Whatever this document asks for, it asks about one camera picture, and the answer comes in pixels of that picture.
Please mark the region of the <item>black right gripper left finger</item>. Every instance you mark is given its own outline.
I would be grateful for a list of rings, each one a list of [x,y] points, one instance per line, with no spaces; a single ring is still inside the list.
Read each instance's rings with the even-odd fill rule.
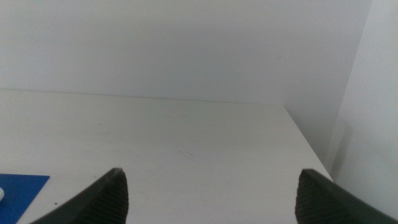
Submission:
[[[129,210],[127,178],[113,168],[33,224],[125,224]]]

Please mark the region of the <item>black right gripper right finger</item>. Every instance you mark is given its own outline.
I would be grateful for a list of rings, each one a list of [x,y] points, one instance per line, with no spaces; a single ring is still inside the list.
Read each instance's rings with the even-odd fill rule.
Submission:
[[[314,169],[300,173],[295,217],[299,224],[397,224]]]

